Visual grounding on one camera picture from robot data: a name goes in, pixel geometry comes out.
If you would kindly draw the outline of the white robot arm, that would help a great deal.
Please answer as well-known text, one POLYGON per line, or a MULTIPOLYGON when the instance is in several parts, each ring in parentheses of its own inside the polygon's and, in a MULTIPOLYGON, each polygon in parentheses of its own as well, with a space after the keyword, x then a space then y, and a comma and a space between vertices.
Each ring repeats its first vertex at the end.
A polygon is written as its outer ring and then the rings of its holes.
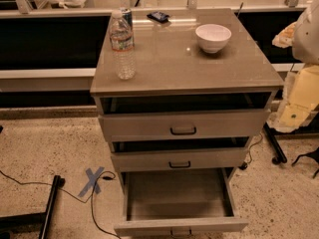
POLYGON ((287 74, 283 100, 271 119, 276 130, 291 132, 300 128, 319 105, 319 0, 313 0, 272 44, 292 47, 293 57, 304 64, 298 73, 287 74))

